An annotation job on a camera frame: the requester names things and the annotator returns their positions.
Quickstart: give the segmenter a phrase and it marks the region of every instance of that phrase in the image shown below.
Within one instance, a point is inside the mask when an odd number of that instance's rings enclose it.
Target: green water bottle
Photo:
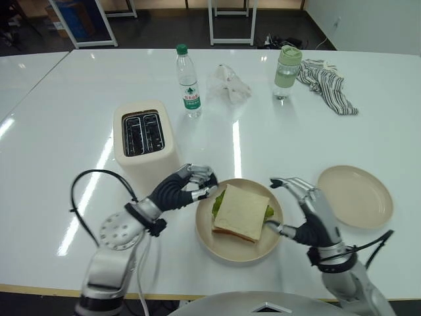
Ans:
[[[274,84],[274,95],[278,99],[285,99],[290,95],[302,58],[303,54],[299,49],[289,45],[282,47]]]

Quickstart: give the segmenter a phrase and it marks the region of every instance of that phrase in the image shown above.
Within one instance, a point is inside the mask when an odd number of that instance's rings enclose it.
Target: plastic bag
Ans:
[[[221,64],[208,80],[212,95],[227,93],[234,104],[243,103],[251,96],[250,87],[241,81],[231,67]]]

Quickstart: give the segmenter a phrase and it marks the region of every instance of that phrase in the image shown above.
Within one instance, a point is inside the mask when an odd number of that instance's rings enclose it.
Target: striped cloth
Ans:
[[[358,109],[342,93],[343,77],[336,66],[326,61],[306,59],[301,62],[298,81],[308,84],[310,90],[322,95],[326,104],[338,115],[357,115]]]

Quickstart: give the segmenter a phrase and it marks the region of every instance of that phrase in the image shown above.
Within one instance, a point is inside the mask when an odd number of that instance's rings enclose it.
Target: table edge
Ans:
[[[70,298],[78,298],[80,291],[78,290],[65,290],[60,288],[39,288],[36,286],[22,286],[22,285],[10,285],[0,284],[0,292],[6,293],[17,293],[17,294],[33,294],[33,295],[45,295],[45,296],[63,296]],[[206,295],[184,295],[184,294],[144,294],[146,300],[186,300],[194,301],[199,298],[204,298]],[[137,293],[128,293],[125,298],[127,300],[138,300]],[[324,302],[337,302],[335,299],[329,298],[318,298]],[[421,300],[421,298],[390,298],[389,301],[411,301]]]

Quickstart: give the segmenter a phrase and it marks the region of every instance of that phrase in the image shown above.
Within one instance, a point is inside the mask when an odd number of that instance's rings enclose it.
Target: wall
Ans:
[[[307,0],[307,12],[338,50],[421,52],[421,0]]]
[[[44,8],[49,5],[48,0],[18,0],[20,6],[29,17],[47,16]],[[126,10],[125,0],[100,0],[105,11]],[[188,0],[189,7],[207,8],[207,0]],[[184,0],[134,0],[137,9],[182,9]],[[301,0],[260,0],[259,8],[299,9]],[[218,0],[219,7],[242,8],[243,0]]]

